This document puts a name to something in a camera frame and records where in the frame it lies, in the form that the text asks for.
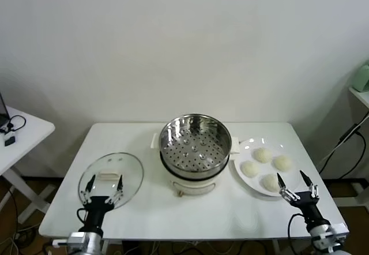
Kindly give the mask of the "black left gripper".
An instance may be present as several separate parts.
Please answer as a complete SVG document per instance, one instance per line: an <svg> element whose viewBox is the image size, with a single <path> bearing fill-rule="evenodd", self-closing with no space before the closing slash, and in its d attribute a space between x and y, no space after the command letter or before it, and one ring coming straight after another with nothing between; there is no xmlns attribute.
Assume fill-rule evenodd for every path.
<svg viewBox="0 0 369 255"><path fill-rule="evenodd" d="M102 224L105 214L114 209L114 205L123 197L123 175L118 179L118 182L113 185L113 192L110 196L94 196L91 198L91 191L95 182L96 176L93 175L87 182L84 190L80 189L80 200L86 210L86 220L83 225L83 232L92 232L102 234Z"/></svg>

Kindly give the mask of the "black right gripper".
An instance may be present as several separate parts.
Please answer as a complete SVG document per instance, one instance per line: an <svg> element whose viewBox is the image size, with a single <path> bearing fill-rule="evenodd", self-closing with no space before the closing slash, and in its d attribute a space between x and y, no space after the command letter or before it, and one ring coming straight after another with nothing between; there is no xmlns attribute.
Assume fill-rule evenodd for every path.
<svg viewBox="0 0 369 255"><path fill-rule="evenodd" d="M298 208L306 224L306 229L313 229L322 225L330 225L330 222L325 219L317 207L319 201L318 186L313 184L311 179L300 170L300 174L307 185L309 192L297 192L290 191L282 177L277 173L278 185L280 187L279 194L281 197L289 202L293 207Z"/></svg>

